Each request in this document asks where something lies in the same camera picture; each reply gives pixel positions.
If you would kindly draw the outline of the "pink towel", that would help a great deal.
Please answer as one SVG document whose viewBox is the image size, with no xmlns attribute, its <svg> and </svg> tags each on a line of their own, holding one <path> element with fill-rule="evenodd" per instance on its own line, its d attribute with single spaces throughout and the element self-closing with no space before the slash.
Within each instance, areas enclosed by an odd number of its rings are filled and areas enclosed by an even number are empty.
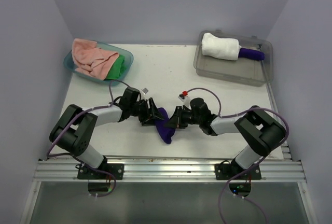
<svg viewBox="0 0 332 224">
<path fill-rule="evenodd" d="M 119 57 L 119 52 L 102 49 L 96 41 L 75 38 L 72 43 L 75 71 L 99 80 L 107 77 Z"/>
</svg>

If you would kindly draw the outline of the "dark purple towel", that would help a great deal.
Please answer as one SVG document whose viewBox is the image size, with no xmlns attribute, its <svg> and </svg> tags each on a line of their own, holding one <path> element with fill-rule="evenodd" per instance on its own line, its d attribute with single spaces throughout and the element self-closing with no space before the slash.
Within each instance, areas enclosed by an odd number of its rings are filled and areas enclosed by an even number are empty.
<svg viewBox="0 0 332 224">
<path fill-rule="evenodd" d="M 172 142 L 172 136 L 175 134 L 176 129 L 165 127 L 164 125 L 170 120 L 168 113 L 162 107 L 158 108 L 158 111 L 161 113 L 163 119 L 154 121 L 156 130 L 163 142 L 169 145 Z"/>
</svg>

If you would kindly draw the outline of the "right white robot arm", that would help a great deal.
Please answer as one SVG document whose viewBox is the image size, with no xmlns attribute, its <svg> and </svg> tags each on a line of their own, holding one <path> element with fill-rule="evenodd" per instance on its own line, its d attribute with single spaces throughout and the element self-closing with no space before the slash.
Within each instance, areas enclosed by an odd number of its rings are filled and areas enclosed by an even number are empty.
<svg viewBox="0 0 332 224">
<path fill-rule="evenodd" d="M 218 136 L 239 133 L 247 146 L 231 161 L 231 172 L 235 178 L 244 178 L 250 167 L 267 157 L 287 138 L 288 128 L 268 113 L 267 108 L 253 106 L 238 115 L 220 117 L 211 113 L 207 106 L 178 107 L 164 128 L 185 129 L 198 125 L 206 135 Z"/>
</svg>

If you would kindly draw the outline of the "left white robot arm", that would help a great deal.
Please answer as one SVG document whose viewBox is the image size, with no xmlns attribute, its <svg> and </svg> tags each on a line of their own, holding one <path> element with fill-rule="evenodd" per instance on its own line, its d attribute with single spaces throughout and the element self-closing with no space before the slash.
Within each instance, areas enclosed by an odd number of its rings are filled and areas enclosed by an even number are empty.
<svg viewBox="0 0 332 224">
<path fill-rule="evenodd" d="M 154 125 L 164 120 L 152 98 L 138 101 L 122 96 L 118 103 L 87 109 L 72 104 L 52 129 L 49 140 L 53 147 L 62 148 L 65 153 L 89 166 L 89 172 L 100 179 L 106 176 L 108 166 L 106 158 L 90 145 L 94 128 L 122 122 L 131 116 L 138 117 L 142 125 Z"/>
</svg>

